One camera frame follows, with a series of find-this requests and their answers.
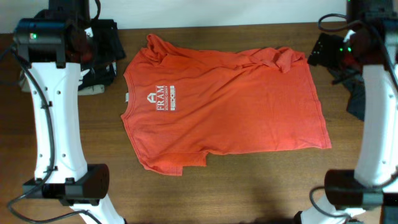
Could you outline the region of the orange soccer t-shirt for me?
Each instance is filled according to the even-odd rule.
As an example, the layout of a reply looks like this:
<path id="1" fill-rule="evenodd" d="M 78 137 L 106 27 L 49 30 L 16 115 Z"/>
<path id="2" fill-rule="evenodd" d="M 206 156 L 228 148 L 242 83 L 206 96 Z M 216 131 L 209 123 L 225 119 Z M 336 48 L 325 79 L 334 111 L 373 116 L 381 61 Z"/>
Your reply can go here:
<path id="1" fill-rule="evenodd" d="M 121 118 L 147 170 L 181 176 L 209 154 L 331 148 L 305 54 L 289 47 L 193 50 L 150 34 L 124 77 Z"/>

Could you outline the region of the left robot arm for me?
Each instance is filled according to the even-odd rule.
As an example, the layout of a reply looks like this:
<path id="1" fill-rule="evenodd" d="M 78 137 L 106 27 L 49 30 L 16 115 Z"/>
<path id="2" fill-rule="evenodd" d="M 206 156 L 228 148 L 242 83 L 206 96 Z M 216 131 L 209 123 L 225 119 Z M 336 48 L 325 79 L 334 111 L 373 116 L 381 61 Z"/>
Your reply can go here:
<path id="1" fill-rule="evenodd" d="M 108 195 L 108 166 L 88 164 L 80 139 L 78 86 L 95 62 L 97 20 L 88 1 L 50 1 L 15 28 L 11 52 L 30 87 L 37 136 L 21 199 L 58 200 L 87 223 L 124 223 Z"/>

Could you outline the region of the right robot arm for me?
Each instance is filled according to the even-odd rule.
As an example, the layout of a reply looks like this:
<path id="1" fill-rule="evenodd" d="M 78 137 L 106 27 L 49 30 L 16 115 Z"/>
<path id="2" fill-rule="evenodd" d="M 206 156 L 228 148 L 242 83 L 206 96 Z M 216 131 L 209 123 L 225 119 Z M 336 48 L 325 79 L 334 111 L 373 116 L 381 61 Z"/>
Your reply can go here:
<path id="1" fill-rule="evenodd" d="M 393 1 L 349 0 L 346 37 L 322 27 L 308 62 L 364 80 L 361 153 L 353 170 L 331 169 L 320 200 L 294 223 L 356 223 L 381 209 L 383 224 L 397 222 L 397 13 Z"/>

